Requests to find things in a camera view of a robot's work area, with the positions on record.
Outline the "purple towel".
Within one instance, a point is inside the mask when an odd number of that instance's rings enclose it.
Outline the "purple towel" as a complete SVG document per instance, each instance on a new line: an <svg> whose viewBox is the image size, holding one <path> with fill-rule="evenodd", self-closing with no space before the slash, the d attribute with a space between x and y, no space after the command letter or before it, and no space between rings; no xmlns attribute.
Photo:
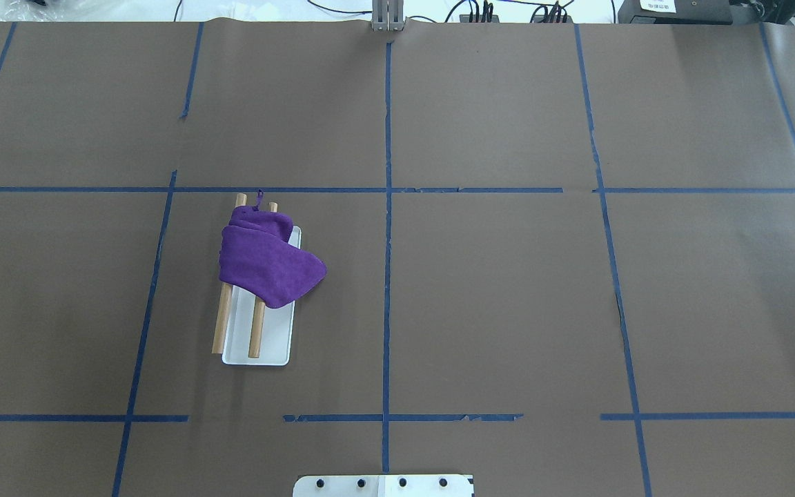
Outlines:
<svg viewBox="0 0 795 497"><path fill-rule="evenodd" d="M293 220L281 212L262 210L263 198L259 190L254 204L231 211L222 230L219 280L278 309L321 283L327 266L316 255L290 245Z"/></svg>

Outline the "white towel rack with wooden bars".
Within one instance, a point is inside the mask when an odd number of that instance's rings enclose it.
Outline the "white towel rack with wooden bars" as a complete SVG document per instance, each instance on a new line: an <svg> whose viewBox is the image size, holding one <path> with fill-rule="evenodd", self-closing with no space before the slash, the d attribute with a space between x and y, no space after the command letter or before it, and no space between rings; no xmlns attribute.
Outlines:
<svg viewBox="0 0 795 497"><path fill-rule="evenodd" d="M248 195L235 196L235 207L252 205ZM274 202L265 211L277 211ZM301 248L301 229L295 226L290 245ZM295 302L271 309L261 298L220 281L212 353L235 366L284 366L289 362Z"/></svg>

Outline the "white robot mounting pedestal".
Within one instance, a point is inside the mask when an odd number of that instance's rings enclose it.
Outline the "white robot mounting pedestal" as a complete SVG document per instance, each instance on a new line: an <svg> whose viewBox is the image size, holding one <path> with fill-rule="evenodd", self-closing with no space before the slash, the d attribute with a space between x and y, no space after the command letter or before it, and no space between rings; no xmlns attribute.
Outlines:
<svg viewBox="0 0 795 497"><path fill-rule="evenodd" d="M474 496L473 476L463 474L371 474L304 476L293 496Z"/></svg>

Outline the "black device with label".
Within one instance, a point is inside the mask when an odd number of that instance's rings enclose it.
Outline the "black device with label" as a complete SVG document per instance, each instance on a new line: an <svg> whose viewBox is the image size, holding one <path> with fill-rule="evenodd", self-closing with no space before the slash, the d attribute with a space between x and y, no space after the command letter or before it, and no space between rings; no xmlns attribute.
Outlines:
<svg viewBox="0 0 795 497"><path fill-rule="evenodd" d="M619 24L732 25L729 1L624 1Z"/></svg>

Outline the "grey aluminium frame post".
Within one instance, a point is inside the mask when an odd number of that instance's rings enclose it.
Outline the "grey aluminium frame post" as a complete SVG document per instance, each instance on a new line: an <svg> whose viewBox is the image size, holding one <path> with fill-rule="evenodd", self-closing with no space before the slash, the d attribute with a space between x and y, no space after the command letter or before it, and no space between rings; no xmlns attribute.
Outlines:
<svg viewBox="0 0 795 497"><path fill-rule="evenodd" d="M404 0L372 0L371 29L373 32L403 31L405 27Z"/></svg>

